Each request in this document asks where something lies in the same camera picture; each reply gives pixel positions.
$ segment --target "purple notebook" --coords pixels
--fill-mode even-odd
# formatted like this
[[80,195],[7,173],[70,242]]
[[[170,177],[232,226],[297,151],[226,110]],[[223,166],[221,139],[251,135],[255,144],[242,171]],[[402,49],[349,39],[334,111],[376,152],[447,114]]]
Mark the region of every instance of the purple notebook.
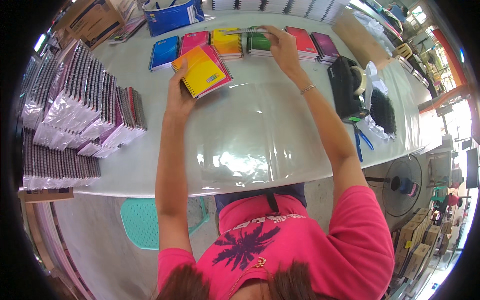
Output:
[[340,57],[335,44],[328,35],[324,35],[318,32],[312,32],[313,38],[316,40],[317,45],[322,49],[323,55],[330,57]]

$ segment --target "blue notebook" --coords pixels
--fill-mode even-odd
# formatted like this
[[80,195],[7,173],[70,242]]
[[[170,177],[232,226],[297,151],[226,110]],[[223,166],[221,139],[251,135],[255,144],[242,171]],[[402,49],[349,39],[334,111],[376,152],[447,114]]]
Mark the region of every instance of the blue notebook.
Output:
[[150,57],[150,72],[170,67],[172,61],[178,57],[180,38],[169,37],[158,41],[153,45],[152,56]]

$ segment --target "bracelet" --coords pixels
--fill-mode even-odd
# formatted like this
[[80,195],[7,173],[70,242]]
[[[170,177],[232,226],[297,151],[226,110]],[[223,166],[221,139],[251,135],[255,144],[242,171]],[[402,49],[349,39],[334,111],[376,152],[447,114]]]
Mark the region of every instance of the bracelet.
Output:
[[309,90],[313,89],[314,87],[316,87],[316,85],[314,85],[314,84],[311,84],[311,85],[307,86],[306,88],[304,88],[303,90],[300,91],[300,95],[305,94],[305,92],[308,92]]

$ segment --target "blue bag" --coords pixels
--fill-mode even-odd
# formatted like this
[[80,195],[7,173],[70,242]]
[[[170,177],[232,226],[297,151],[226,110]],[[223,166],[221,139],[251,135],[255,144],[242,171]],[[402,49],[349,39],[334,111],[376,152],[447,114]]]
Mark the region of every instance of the blue bag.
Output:
[[158,36],[165,32],[205,20],[204,12],[201,8],[202,0],[190,0],[186,3],[175,5],[179,1],[173,0],[170,7],[163,9],[157,3],[154,9],[149,9],[151,7],[150,0],[143,5],[151,36]]

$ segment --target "electric fan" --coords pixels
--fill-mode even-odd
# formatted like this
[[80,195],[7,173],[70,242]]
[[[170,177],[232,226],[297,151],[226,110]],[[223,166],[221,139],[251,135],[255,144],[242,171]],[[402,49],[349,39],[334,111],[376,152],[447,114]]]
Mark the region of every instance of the electric fan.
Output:
[[391,216],[403,216],[417,202],[422,185],[422,170],[413,155],[393,161],[385,178],[366,177],[367,181],[383,182],[384,207]]

